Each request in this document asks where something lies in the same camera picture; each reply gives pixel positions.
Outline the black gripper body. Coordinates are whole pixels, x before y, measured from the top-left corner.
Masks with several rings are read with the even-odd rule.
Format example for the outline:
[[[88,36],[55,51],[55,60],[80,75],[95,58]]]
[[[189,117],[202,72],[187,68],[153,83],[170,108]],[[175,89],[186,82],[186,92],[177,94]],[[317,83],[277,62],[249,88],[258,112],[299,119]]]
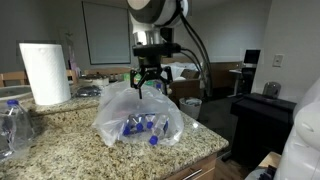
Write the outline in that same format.
[[[148,70],[154,71],[156,73],[162,72],[161,67],[161,57],[160,56],[146,56],[138,57],[139,62],[139,72],[141,75],[144,75]]]

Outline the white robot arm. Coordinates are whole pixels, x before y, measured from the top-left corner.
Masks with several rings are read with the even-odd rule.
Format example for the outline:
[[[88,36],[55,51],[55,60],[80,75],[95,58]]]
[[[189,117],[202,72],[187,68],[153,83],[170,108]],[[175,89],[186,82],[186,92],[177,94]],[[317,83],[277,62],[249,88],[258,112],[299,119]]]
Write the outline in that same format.
[[[130,71],[130,86],[139,91],[146,81],[158,80],[162,93],[173,81],[171,68],[161,66],[163,56],[180,53],[178,43],[163,42],[162,28],[180,25],[189,10],[188,0],[127,0],[135,44],[132,52],[138,58],[139,68]]]

